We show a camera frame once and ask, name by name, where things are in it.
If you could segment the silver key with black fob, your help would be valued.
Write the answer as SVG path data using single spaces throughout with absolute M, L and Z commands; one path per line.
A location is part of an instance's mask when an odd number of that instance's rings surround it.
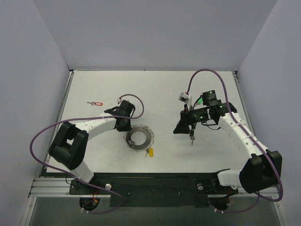
M 193 128 L 190 130 L 190 140 L 191 140 L 191 145 L 193 145 L 193 143 L 195 141 L 194 129 Z

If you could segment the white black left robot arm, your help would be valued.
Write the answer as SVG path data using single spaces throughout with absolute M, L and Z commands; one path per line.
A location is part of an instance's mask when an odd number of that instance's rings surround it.
M 60 126 L 48 153 L 81 180 L 80 188 L 85 193 L 91 194 L 97 187 L 94 173 L 84 162 L 88 141 L 109 130 L 129 131 L 129 117 L 134 110 L 132 103 L 123 100 L 118 106 L 100 114 L 100 119 L 75 124 L 64 122 Z

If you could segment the metal disc with key rings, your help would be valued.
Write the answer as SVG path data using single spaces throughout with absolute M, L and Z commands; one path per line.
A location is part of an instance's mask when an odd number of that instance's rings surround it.
M 134 125 L 124 136 L 131 151 L 146 151 L 154 143 L 154 133 L 146 125 Z

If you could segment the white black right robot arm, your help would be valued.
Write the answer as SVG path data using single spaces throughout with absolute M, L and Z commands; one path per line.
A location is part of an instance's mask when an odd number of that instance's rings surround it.
M 188 134 L 195 140 L 194 130 L 197 124 L 206 124 L 213 120 L 238 148 L 246 163 L 242 170 L 222 170 L 210 180 L 211 189 L 222 192 L 227 186 L 241 187 L 249 194 L 279 185 L 282 156 L 278 151 L 270 151 L 259 142 L 256 136 L 242 121 L 236 108 L 230 103 L 223 103 L 216 98 L 215 91 L 204 92 L 199 97 L 203 107 L 196 108 L 198 102 L 192 102 L 192 96 L 183 92 L 179 100 L 184 102 L 174 134 Z

